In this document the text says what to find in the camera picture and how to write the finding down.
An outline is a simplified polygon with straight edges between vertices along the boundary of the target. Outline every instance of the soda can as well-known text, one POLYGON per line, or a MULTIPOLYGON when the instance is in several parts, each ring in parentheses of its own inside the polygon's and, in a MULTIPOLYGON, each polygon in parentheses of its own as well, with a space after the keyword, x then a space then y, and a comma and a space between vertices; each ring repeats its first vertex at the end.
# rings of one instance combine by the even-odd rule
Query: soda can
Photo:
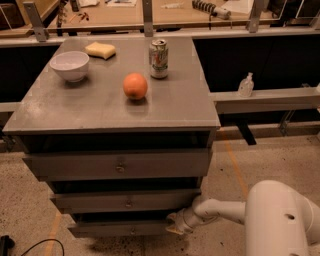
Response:
POLYGON ((149 47, 150 75, 165 78, 168 75, 168 45, 166 40, 153 40, 149 47))

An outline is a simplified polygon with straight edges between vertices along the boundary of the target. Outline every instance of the spray bottle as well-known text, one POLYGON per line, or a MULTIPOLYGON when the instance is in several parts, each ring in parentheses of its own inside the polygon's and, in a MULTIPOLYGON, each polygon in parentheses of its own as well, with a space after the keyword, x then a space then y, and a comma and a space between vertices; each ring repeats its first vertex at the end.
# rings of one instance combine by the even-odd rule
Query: spray bottle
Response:
POLYGON ((254 83, 252 81, 252 75, 253 74, 249 72, 248 76, 241 81, 238 89, 238 93, 241 97, 248 98, 251 96, 254 86, 254 83))

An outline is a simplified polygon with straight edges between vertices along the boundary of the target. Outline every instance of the drawer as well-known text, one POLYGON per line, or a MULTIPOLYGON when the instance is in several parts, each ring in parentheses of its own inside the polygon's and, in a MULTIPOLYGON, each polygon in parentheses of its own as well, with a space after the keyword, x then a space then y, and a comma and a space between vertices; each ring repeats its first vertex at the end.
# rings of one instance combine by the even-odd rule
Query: drawer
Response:
POLYGON ((68 229, 76 238, 105 236, 168 235, 165 220, 80 223, 68 229))
POLYGON ((118 191, 56 194, 52 202, 61 213, 98 213, 180 209, 191 205, 200 189, 118 191))
POLYGON ((206 176, 211 152, 181 149, 32 154, 24 162, 40 181, 206 176))

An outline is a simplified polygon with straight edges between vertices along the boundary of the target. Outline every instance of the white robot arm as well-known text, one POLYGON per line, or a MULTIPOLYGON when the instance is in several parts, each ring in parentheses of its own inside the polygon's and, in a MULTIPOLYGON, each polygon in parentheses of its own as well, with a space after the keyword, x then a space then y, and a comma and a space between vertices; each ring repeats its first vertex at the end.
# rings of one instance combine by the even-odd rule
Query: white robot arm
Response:
POLYGON ((246 256, 308 256, 308 245, 320 241, 320 208, 277 181, 262 181, 244 202, 196 197, 189 208, 172 213, 169 232, 191 233, 218 217, 244 224, 246 256))

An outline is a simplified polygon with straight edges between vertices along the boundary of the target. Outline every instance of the concrete floor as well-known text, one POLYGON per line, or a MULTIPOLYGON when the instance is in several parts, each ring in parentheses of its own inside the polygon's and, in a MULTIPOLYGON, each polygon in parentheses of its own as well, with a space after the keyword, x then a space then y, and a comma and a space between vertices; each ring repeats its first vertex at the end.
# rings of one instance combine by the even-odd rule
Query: concrete floor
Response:
MULTIPOLYGON (((319 123, 290 124, 283 137, 274 125, 251 126, 257 145, 248 146, 239 131, 224 128, 214 142, 209 175, 203 193, 219 200, 245 200, 259 181, 284 182, 320 206, 319 123)), ((16 146, 5 152, 0 141, 0 235, 16 242, 10 255, 21 255, 47 238, 60 240, 66 256, 244 256, 244 227, 219 220, 199 227, 191 235, 107 237, 75 239, 67 230, 69 216, 60 215, 49 200, 51 191, 24 165, 16 146)), ((320 255, 320 245, 310 248, 320 255)), ((62 255, 57 243, 44 243, 28 255, 62 255)))

